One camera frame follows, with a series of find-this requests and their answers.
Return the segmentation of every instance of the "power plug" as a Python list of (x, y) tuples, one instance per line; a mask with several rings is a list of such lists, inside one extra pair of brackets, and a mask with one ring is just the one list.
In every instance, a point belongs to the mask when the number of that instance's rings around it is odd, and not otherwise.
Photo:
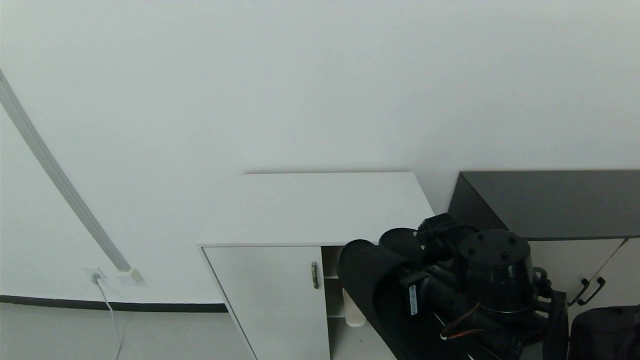
[(95, 284), (95, 281), (93, 281), (93, 275), (95, 274), (98, 274), (99, 275), (98, 279), (102, 279), (102, 281), (105, 281), (107, 279), (107, 277), (104, 276), (104, 273), (102, 272), (102, 270), (100, 270), (100, 268), (97, 266), (83, 266), (82, 270), (89, 277), (89, 280), (91, 280), (91, 282), (94, 284)]
[(101, 276), (100, 274), (98, 274), (97, 272), (94, 272), (93, 274), (91, 274), (91, 282), (98, 285), (98, 279), (100, 279)]

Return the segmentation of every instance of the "cable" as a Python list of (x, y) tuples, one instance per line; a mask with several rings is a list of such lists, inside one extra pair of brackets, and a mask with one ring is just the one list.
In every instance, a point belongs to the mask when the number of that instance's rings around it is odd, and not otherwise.
[(442, 332), (440, 333), (440, 339), (449, 340), (449, 339), (460, 338), (462, 336), (466, 336), (466, 335), (470, 335), (470, 334), (475, 334), (477, 332), (483, 332), (484, 329), (472, 329), (472, 330), (459, 332), (457, 334), (451, 334), (458, 327), (458, 325), (462, 322), (462, 320), (464, 320), (467, 317), (469, 317), (469, 315), (471, 315), (475, 310), (477, 310), (479, 306), (480, 306), (480, 303), (478, 302), (466, 314), (464, 314), (461, 317), (455, 319), (453, 322), (451, 322), (449, 325), (447, 325), (444, 329), (442, 329)]
[(116, 338), (118, 338), (118, 354), (116, 354), (116, 360), (118, 360), (118, 358), (120, 358), (120, 351), (122, 351), (122, 340), (120, 340), (120, 335), (118, 334), (118, 328), (116, 327), (116, 318), (115, 316), (113, 316), (113, 309), (111, 308), (111, 304), (109, 304), (109, 301), (107, 301), (107, 296), (105, 296), (104, 291), (102, 290), (102, 286), (100, 286), (100, 283), (98, 282), (98, 279), (100, 279), (100, 274), (94, 273), (91, 276), (91, 282), (98, 286), (98, 289), (100, 289), (100, 293), (102, 294), (102, 298), (104, 299), (104, 302), (107, 304), (107, 307), (109, 308), (109, 312), (111, 312), (111, 321), (113, 322), (113, 330), (116, 332)]

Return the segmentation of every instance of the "floor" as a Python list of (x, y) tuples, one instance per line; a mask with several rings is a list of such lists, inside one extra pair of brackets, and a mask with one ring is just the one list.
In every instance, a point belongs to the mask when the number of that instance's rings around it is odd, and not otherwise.
[[(229, 314), (115, 313), (120, 360), (250, 360)], [(0, 304), (2, 360), (114, 360), (108, 311)]]

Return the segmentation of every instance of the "open shelf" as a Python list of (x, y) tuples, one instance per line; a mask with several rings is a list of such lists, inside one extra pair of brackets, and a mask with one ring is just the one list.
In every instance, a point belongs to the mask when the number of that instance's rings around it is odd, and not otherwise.
[(335, 265), (338, 263), (340, 250), (342, 246), (323, 246), (322, 247), (322, 268), (325, 279), (337, 279), (338, 274), (335, 271)]
[(344, 318), (344, 298), (338, 279), (324, 279), (324, 299), (328, 318)]
[(332, 360), (396, 360), (387, 344), (368, 322), (350, 327), (340, 318), (327, 319)]

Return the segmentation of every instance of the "cabinet handle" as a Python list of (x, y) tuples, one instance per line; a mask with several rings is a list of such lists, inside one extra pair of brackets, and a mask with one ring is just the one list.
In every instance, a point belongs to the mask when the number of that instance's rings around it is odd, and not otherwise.
[(314, 282), (314, 289), (319, 289), (320, 282), (318, 282), (318, 264), (315, 261), (311, 263), (311, 279)]
[(599, 277), (597, 281), (599, 286), (596, 289), (596, 291), (593, 294), (591, 294), (591, 296), (587, 299), (587, 301), (583, 301), (582, 299), (578, 300), (578, 305), (585, 306), (589, 301), (591, 301), (591, 299), (593, 299), (594, 296), (596, 296), (597, 293), (600, 292), (600, 290), (602, 290), (606, 281), (604, 281), (604, 279), (601, 277)]
[(567, 306), (571, 306), (571, 305), (575, 304), (575, 302), (578, 301), (578, 299), (582, 297), (582, 294), (584, 294), (584, 292), (587, 291), (587, 288), (589, 287), (589, 285), (591, 285), (591, 283), (587, 279), (583, 279), (581, 281), (581, 283), (582, 283), (582, 290), (580, 290), (578, 295), (576, 295), (573, 298), (573, 300), (571, 300), (571, 302), (566, 303)]

